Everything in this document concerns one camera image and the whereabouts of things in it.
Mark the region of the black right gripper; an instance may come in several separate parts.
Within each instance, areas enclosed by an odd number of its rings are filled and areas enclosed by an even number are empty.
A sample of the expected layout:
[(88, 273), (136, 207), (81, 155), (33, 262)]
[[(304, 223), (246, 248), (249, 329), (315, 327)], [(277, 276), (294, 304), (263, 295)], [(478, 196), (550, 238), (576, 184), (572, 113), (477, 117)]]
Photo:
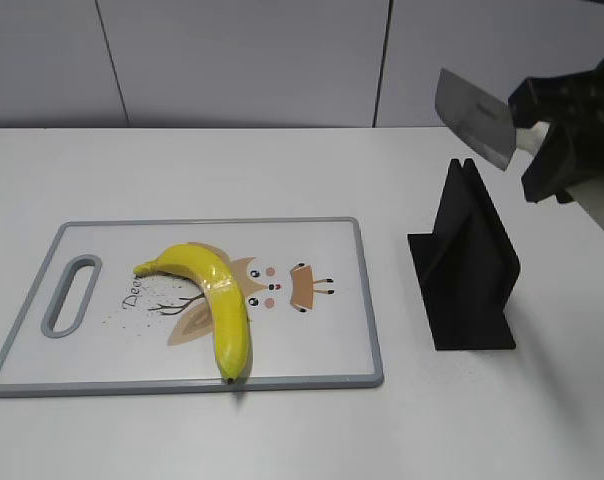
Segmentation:
[(532, 155), (521, 177), (527, 202), (551, 196), (558, 203), (575, 201), (565, 182), (572, 171), (573, 141), (578, 165), (589, 169), (587, 178), (604, 179), (604, 58), (590, 70), (527, 77), (508, 106), (513, 125), (521, 128), (520, 149)]

